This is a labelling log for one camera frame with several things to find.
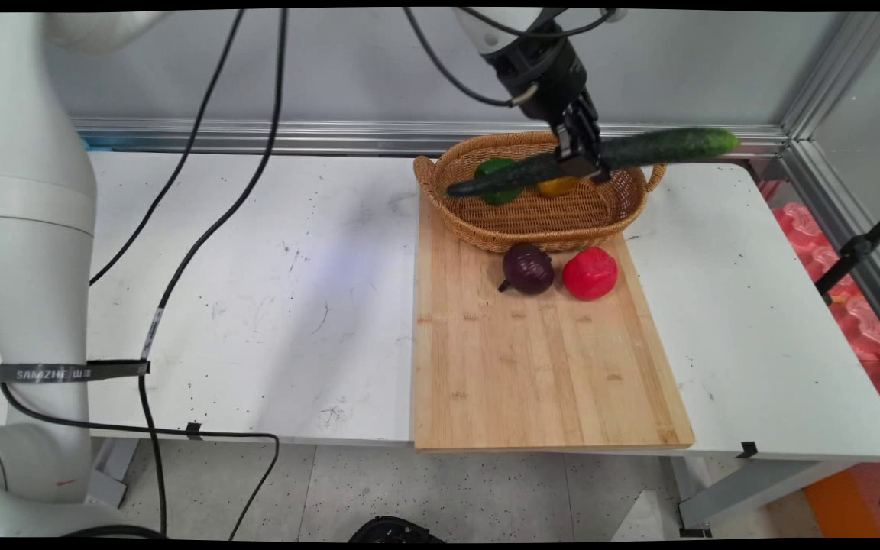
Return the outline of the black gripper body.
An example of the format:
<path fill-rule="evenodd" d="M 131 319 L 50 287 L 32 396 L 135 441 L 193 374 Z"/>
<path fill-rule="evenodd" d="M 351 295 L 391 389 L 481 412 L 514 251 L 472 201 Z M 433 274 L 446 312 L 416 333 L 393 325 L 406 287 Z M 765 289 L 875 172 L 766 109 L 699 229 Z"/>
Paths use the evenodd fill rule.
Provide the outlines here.
<path fill-rule="evenodd" d="M 527 118 L 561 125 L 577 107 L 591 115 L 587 72 L 568 38 L 520 37 L 484 59 L 510 96 L 521 96 L 535 85 L 534 94 L 519 105 Z"/>

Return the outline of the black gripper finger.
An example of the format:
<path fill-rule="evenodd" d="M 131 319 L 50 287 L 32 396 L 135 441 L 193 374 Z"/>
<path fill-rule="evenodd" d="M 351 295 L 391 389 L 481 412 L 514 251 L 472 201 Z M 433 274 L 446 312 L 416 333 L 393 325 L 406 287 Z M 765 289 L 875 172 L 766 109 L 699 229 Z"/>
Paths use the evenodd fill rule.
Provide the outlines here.
<path fill-rule="evenodd" d="M 596 170 L 590 175 L 594 185 L 602 185 L 611 181 L 611 168 L 602 160 L 603 150 L 598 114 L 589 91 L 582 90 L 576 100 L 577 121 L 577 156 L 583 161 L 584 167 L 591 166 Z"/>
<path fill-rule="evenodd" d="M 578 157 L 576 139 L 578 136 L 576 121 L 576 103 L 571 103 L 564 112 L 560 122 L 553 125 L 558 146 L 555 150 L 556 161 L 560 170 L 566 176 L 577 178 L 588 177 L 596 171 L 593 166 L 584 167 L 583 161 Z"/>

